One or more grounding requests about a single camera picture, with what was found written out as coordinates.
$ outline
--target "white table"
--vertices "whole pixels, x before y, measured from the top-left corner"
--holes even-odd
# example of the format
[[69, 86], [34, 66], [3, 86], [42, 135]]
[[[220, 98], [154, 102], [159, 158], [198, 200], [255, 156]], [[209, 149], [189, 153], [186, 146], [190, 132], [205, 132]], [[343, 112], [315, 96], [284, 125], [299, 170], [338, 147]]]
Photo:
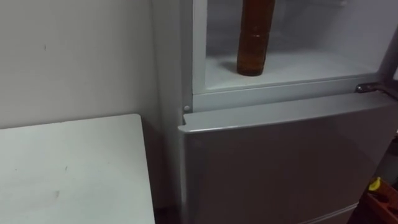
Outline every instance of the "white table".
[[140, 116], [0, 130], [0, 223], [154, 224]]

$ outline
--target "freezer drawer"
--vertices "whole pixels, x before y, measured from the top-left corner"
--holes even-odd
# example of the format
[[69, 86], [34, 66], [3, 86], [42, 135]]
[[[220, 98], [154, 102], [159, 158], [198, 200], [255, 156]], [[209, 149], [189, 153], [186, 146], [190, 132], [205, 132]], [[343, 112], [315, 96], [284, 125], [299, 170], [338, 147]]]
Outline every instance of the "freezer drawer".
[[306, 223], [354, 205], [397, 114], [381, 93], [186, 114], [179, 129], [187, 222]]

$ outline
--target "refrigerator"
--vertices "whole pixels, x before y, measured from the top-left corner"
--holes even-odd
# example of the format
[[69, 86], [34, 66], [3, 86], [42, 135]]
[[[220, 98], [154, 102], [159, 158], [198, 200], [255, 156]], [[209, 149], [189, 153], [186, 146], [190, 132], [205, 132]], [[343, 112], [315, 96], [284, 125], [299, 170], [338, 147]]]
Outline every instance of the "refrigerator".
[[397, 0], [276, 0], [262, 75], [243, 0], [152, 0], [184, 224], [344, 224], [398, 128]]

